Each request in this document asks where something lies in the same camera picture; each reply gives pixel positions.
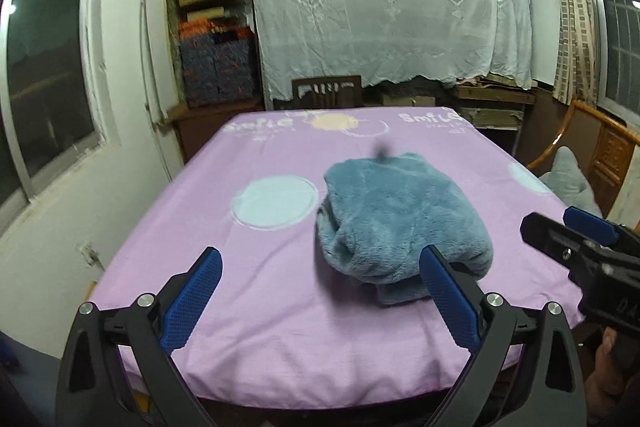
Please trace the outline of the person's right hand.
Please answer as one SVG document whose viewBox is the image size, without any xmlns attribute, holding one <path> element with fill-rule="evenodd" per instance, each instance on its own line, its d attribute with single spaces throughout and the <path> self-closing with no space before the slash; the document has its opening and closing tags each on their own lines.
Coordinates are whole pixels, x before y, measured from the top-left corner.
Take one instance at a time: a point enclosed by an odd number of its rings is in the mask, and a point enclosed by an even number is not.
<svg viewBox="0 0 640 427">
<path fill-rule="evenodd" d="M 594 371 L 585 382 L 588 424 L 591 426 L 639 425 L 639 374 L 625 377 L 614 364 L 618 334 L 607 327 L 596 352 Z"/>
</svg>

